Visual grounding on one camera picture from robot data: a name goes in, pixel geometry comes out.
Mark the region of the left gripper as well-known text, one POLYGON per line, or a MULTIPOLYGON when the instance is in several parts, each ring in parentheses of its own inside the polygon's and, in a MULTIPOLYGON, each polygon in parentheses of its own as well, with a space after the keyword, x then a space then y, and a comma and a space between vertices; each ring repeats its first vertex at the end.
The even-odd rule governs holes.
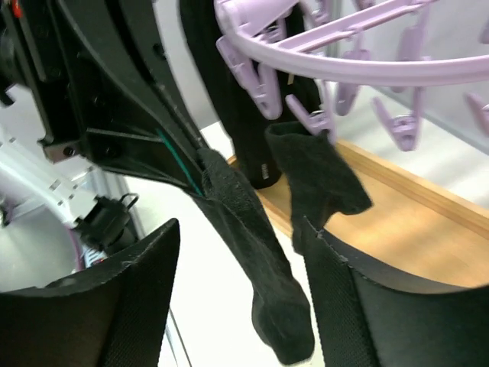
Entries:
POLYGON ((1 101, 28 88, 51 160, 83 153, 83 81, 153 79, 177 91, 150 1, 3 1, 1 101))

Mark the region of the purple round clip hanger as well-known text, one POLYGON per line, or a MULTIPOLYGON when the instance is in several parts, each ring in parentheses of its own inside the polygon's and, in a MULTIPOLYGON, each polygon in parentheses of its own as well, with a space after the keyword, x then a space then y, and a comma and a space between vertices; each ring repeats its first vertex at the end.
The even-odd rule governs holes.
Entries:
POLYGON ((313 51, 333 41, 357 37, 364 31, 402 15, 421 13, 428 1, 386 1, 282 41, 269 43, 263 31, 285 15, 295 1, 265 4, 255 1, 216 1, 215 16, 224 35, 244 55, 283 72, 318 80, 414 89, 413 111, 389 120, 385 108, 374 104, 381 121, 402 151, 412 151, 421 116, 421 95, 426 87, 474 83, 488 78, 486 56, 454 60, 409 59, 369 61, 315 56, 313 51))

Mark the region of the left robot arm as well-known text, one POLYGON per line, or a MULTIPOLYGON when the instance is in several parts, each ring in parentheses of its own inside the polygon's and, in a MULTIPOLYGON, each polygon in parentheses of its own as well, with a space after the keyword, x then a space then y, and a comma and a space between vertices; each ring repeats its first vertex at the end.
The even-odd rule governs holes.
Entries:
POLYGON ((1 130, 1 169, 91 248, 131 245, 135 193, 112 199, 64 177, 80 156, 97 168, 202 194, 207 143, 173 78, 151 1, 3 1, 1 103, 29 89, 44 126, 37 157, 1 130))

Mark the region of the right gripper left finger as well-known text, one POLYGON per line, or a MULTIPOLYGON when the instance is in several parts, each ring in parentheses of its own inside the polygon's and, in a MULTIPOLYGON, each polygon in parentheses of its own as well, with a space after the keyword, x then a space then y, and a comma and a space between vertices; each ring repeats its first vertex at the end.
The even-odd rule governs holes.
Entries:
POLYGON ((3 366, 156 366, 180 250, 170 219, 101 263, 1 295, 3 366))

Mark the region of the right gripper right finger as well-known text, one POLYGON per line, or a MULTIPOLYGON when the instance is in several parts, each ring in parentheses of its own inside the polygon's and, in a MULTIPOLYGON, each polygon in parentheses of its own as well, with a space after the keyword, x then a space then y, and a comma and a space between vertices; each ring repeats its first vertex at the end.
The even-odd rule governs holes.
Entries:
POLYGON ((416 276, 303 224, 327 366, 486 366, 488 288, 416 276))

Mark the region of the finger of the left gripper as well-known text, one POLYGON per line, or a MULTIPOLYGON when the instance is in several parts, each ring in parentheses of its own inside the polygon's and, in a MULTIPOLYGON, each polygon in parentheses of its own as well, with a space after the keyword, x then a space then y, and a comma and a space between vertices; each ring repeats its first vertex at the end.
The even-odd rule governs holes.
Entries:
POLYGON ((88 76, 83 92, 83 153, 90 161, 203 196, 198 151, 206 145, 164 84, 88 76))

